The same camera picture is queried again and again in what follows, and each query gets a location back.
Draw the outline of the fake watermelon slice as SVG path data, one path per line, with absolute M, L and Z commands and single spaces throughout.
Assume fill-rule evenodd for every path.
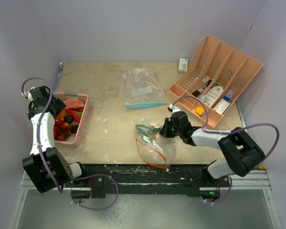
M 85 106 L 85 104 L 79 99 L 66 99 L 63 102 L 66 105 L 66 109 L 77 109 Z

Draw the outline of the dark purple fake plum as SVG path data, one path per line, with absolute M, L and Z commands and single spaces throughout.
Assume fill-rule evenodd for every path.
M 71 124 L 73 122 L 73 117 L 71 115 L 66 115 L 63 120 L 64 122 Z

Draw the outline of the pink plastic basket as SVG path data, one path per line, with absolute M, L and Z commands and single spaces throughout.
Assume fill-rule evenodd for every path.
M 66 105 L 54 124 L 54 142 L 68 146 L 78 146 L 85 128 L 90 109 L 86 94 L 55 92 L 56 98 Z

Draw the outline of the zip bag with orange watermelon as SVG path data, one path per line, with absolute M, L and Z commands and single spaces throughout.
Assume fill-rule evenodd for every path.
M 162 125 L 150 123 L 144 118 L 139 118 L 136 125 L 162 129 Z M 174 145 L 170 139 L 163 137 L 159 132 L 149 134 L 135 129 L 135 141 L 139 156 L 144 163 L 169 172 L 171 159 L 174 154 Z

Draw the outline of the green fake cucumber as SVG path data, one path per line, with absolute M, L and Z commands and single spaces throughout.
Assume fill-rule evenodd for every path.
M 136 125 L 135 128 L 137 131 L 143 131 L 149 134 L 160 131 L 159 127 L 152 127 L 152 126 L 146 126 L 146 125 Z

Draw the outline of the zip bag with fake fruit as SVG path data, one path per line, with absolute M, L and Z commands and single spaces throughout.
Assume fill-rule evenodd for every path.
M 149 68 L 135 68 L 123 73 L 122 89 L 127 109 L 149 108 L 166 105 L 164 89 Z

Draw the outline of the orange fake orange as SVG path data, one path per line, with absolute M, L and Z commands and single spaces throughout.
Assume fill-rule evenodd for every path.
M 63 119 L 65 116 L 65 110 L 63 109 L 56 117 L 55 120 Z

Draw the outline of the red fake chili pepper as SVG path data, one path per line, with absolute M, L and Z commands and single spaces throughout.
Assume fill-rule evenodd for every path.
M 78 108 L 73 108 L 72 110 L 76 111 L 76 112 L 82 112 L 83 109 L 84 109 L 84 107 L 78 107 Z

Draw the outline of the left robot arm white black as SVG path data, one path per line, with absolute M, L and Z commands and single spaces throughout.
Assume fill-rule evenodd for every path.
M 71 181 L 78 187 L 87 185 L 89 176 L 83 172 L 83 165 L 80 162 L 69 164 L 55 147 L 55 118 L 64 110 L 64 102 L 47 86 L 32 87 L 23 95 L 30 102 L 28 119 L 33 127 L 33 142 L 22 166 L 36 189 L 40 193 L 55 187 L 62 189 Z

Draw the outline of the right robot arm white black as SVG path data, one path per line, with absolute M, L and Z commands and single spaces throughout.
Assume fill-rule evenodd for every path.
M 164 120 L 160 135 L 166 138 L 176 136 L 187 145 L 207 146 L 221 150 L 224 159 L 216 160 L 204 168 L 203 183 L 213 187 L 219 178 L 238 175 L 245 177 L 252 169 L 265 159 L 263 150 L 242 130 L 233 134 L 207 132 L 202 127 L 192 126 L 185 112 L 178 111 Z

